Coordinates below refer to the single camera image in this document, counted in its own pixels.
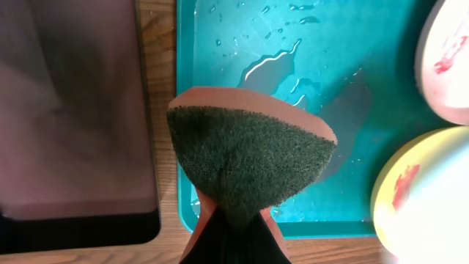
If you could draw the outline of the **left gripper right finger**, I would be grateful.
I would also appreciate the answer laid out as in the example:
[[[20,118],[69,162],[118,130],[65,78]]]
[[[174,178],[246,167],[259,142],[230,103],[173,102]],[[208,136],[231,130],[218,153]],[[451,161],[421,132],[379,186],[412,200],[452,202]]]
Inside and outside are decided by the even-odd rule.
[[[229,230],[229,264],[290,264],[261,213],[244,228]]]

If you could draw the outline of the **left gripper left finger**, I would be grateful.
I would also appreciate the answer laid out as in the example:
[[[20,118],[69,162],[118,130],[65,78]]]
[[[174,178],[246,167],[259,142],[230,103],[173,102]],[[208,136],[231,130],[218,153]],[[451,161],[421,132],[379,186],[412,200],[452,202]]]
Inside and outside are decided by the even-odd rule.
[[[225,264],[229,225],[223,210],[199,218],[196,229],[182,253],[179,264]]]

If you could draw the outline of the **green and orange sponge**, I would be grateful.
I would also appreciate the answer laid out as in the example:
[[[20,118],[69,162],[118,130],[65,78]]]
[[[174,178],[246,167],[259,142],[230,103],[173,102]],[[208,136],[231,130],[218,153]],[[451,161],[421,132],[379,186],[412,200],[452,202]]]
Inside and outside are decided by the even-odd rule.
[[[338,144],[333,130],[241,88],[192,87],[170,102],[166,117],[177,160],[199,195],[199,218],[219,207],[229,229],[242,229],[261,213],[287,256],[270,210],[322,174]]]

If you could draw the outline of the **yellow-green plate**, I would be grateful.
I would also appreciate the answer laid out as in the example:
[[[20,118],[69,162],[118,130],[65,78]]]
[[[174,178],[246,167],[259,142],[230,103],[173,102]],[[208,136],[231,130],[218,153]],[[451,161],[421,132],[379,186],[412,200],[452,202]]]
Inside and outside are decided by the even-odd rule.
[[[409,141],[377,176],[372,222],[394,263],[468,262],[468,127]]]

